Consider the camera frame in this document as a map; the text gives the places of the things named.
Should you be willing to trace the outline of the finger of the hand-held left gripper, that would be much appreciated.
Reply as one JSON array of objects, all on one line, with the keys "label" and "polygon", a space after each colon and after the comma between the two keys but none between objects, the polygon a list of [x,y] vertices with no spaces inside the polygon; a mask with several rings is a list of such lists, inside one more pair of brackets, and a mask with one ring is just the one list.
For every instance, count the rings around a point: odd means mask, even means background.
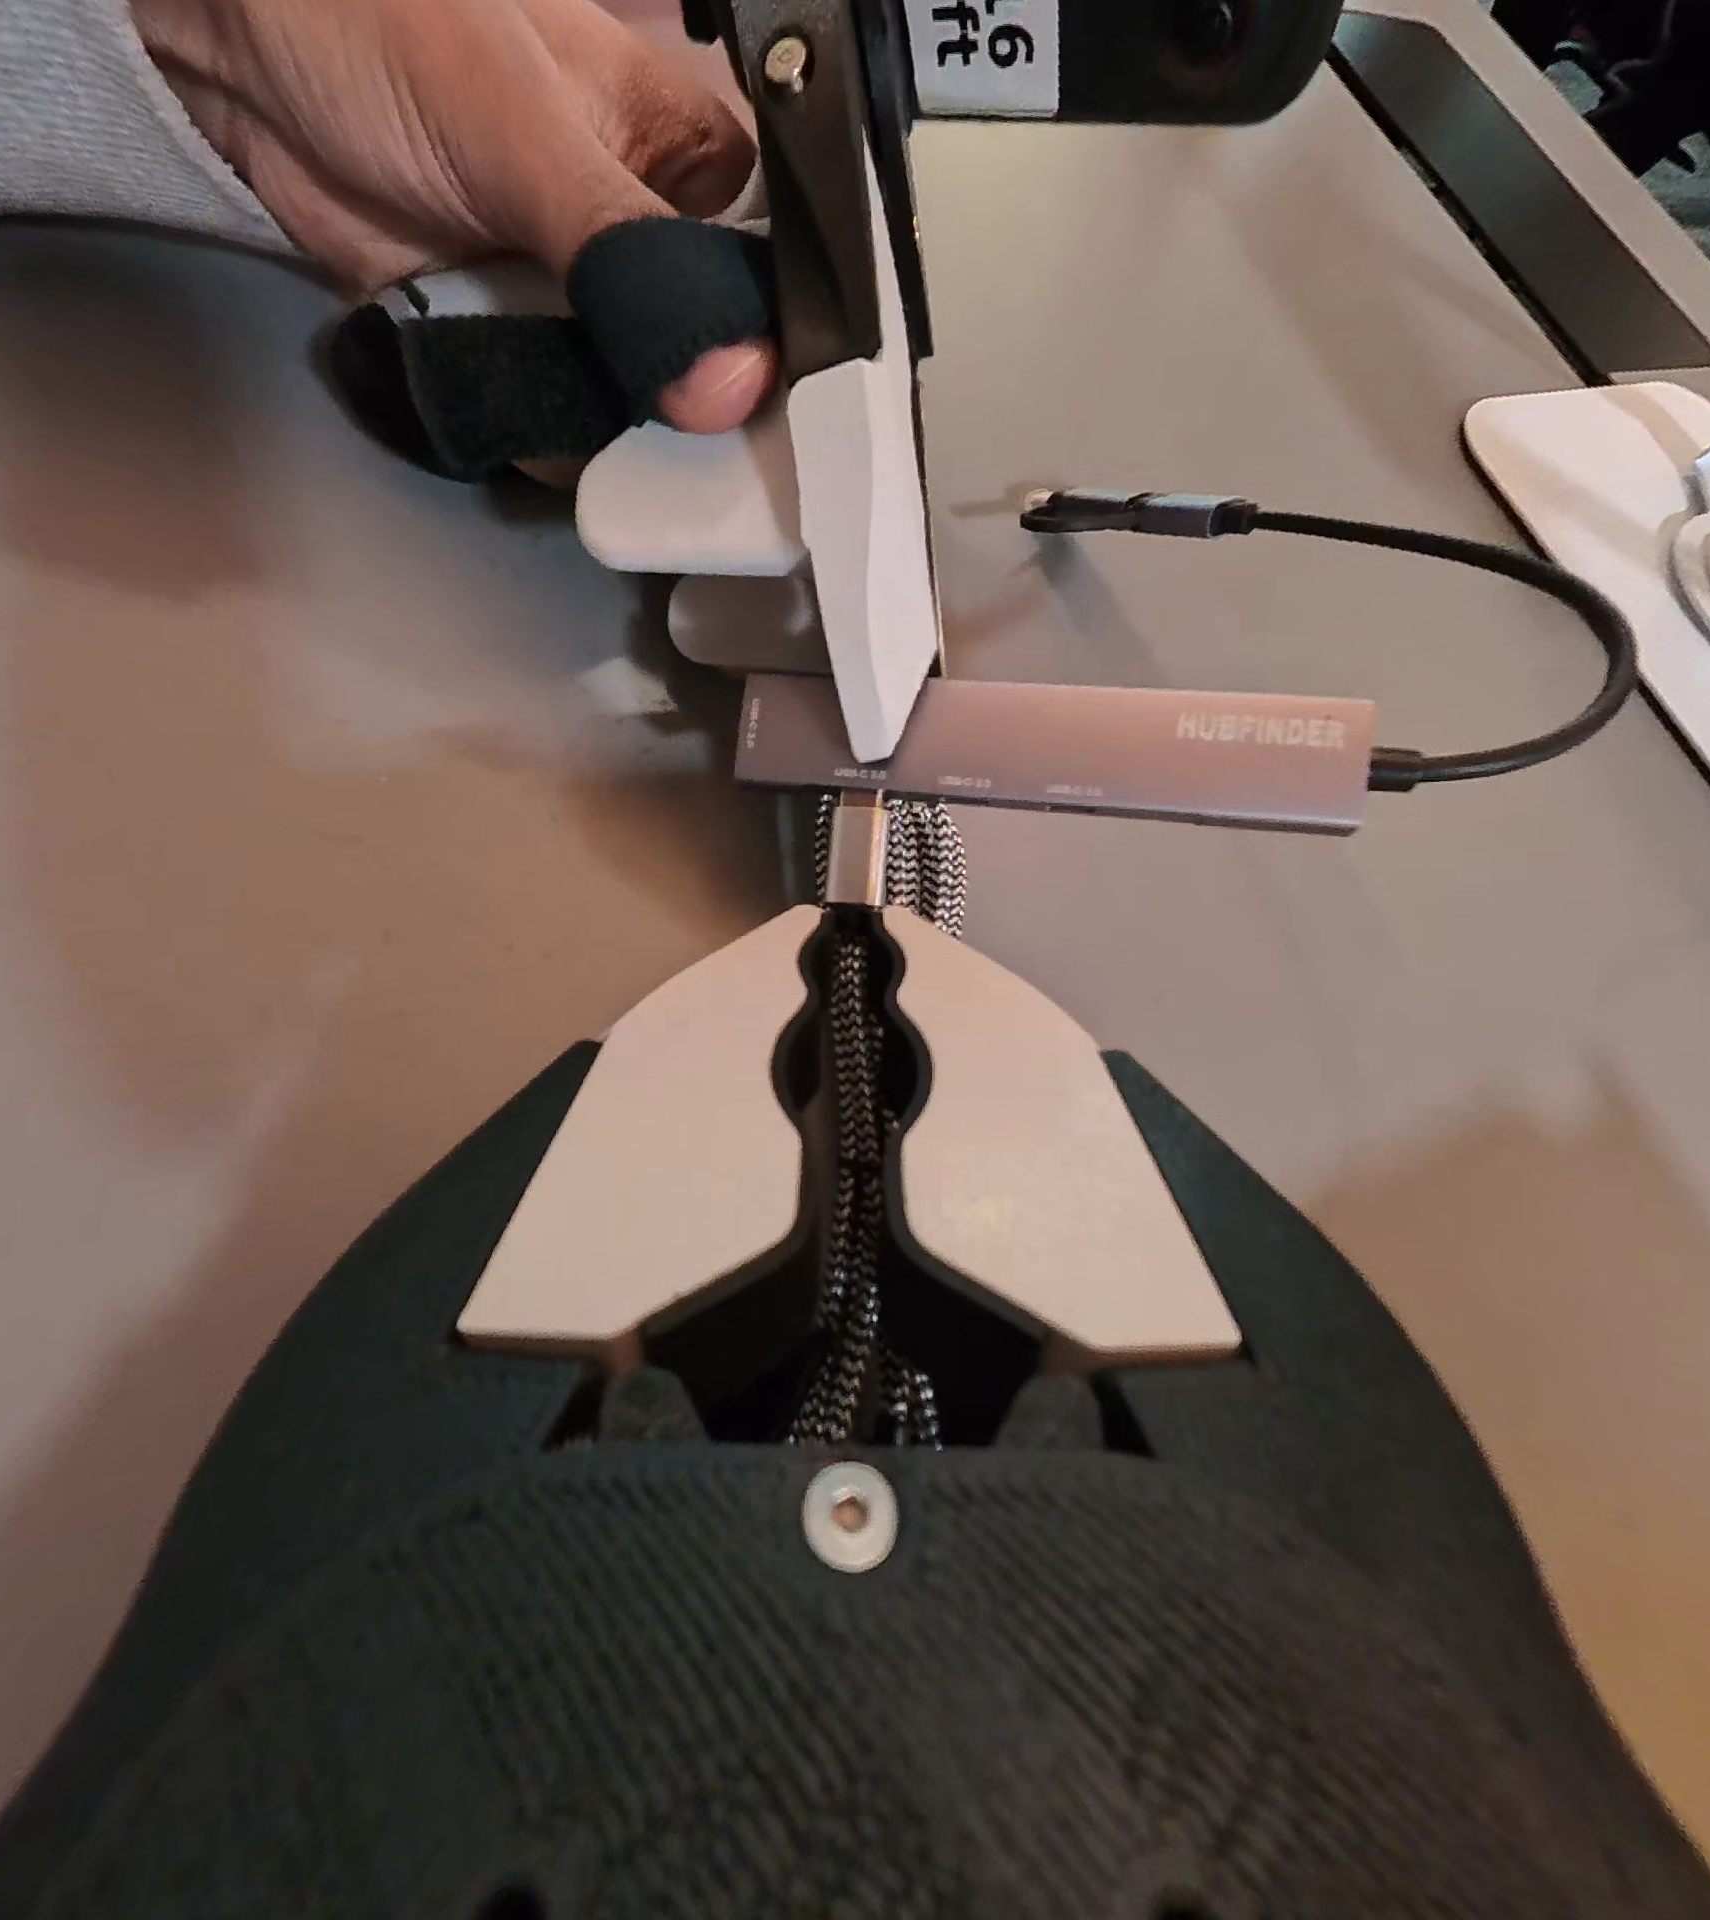
[{"label": "finger of the hand-held left gripper", "polygon": [[940,649],[915,362],[875,165],[862,153],[879,348],[789,388],[797,530],[856,760],[898,748]]}]

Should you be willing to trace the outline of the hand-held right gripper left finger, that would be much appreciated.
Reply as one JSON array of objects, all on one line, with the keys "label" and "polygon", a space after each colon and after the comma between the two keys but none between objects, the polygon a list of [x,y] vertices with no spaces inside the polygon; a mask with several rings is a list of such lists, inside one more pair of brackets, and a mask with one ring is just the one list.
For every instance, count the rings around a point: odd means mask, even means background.
[{"label": "hand-held right gripper left finger", "polygon": [[604,1036],[456,1323],[491,1351],[636,1361],[659,1314],[801,1220],[804,1144],[773,1053],[804,1011],[820,909],[675,973]]}]

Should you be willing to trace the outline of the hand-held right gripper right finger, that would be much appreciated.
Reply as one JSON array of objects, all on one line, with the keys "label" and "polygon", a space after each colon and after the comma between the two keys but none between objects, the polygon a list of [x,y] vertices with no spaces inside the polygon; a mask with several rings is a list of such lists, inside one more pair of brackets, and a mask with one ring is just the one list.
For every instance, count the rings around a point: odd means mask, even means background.
[{"label": "hand-held right gripper right finger", "polygon": [[928,1057],[900,1141],[909,1239],[1081,1371],[1233,1357],[1242,1332],[1103,1055],[1027,980],[904,909],[898,1017]]}]

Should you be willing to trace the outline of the grey usb hub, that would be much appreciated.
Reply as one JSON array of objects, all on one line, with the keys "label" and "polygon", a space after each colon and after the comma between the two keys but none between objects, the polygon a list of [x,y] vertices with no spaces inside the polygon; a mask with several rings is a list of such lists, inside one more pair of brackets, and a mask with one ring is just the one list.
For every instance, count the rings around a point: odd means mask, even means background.
[{"label": "grey usb hub", "polygon": [[744,787],[1351,835],[1378,708],[1361,699],[928,681],[894,752],[860,763],[824,678],[746,681]]}]

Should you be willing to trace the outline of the person's left forearm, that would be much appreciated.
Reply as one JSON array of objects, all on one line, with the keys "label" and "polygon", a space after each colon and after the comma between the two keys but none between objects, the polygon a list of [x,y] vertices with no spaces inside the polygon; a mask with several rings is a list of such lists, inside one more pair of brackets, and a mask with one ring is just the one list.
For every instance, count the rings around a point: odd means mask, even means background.
[{"label": "person's left forearm", "polygon": [[0,3],[0,222],[292,240],[199,135],[121,3]]}]

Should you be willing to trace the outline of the grey desk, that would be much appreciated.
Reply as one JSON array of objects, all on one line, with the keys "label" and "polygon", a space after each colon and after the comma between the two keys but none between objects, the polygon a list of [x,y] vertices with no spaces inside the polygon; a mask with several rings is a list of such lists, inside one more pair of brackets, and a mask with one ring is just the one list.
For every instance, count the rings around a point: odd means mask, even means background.
[{"label": "grey desk", "polygon": [[[1281,540],[1033,563],[1016,483],[1514,535],[1472,402],[1575,385],[1346,81],[1242,130],[923,127],[948,656],[1351,692],[1425,752],[1595,678],[1500,583]],[[563,1050],[784,907],[738,695],[528,486],[325,395],[330,300],[0,233],[0,1808],[298,1302]],[[1635,700],[1342,836],[960,814],[968,938],[1279,1194],[1490,1455],[1710,1860],[1710,784]]]}]

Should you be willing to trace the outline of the person's left hand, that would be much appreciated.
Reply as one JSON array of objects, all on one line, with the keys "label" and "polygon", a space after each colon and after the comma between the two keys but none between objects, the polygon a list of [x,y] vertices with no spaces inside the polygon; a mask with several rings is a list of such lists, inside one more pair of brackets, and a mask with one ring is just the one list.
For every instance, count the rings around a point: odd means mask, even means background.
[{"label": "person's left hand", "polygon": [[133,33],[279,230],[370,295],[595,234],[719,217],[739,114],[588,3],[133,3]]}]

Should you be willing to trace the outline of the black office chair base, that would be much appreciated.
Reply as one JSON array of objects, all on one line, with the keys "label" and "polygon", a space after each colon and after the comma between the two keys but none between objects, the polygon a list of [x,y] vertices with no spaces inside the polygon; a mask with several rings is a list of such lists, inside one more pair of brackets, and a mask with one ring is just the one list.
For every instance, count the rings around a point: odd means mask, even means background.
[{"label": "black office chair base", "polygon": [[1495,3],[1491,22],[1540,70],[1569,60],[1597,85],[1592,133],[1631,176],[1710,142],[1710,3]]}]

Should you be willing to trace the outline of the white stand base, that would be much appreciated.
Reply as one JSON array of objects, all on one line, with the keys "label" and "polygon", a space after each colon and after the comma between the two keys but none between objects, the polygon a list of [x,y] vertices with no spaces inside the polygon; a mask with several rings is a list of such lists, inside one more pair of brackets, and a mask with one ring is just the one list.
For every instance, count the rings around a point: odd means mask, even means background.
[{"label": "white stand base", "polygon": [[1670,576],[1671,540],[1710,517],[1710,401],[1674,383],[1490,396],[1463,440],[1540,551],[1627,621],[1646,692],[1710,781],[1710,640]]}]

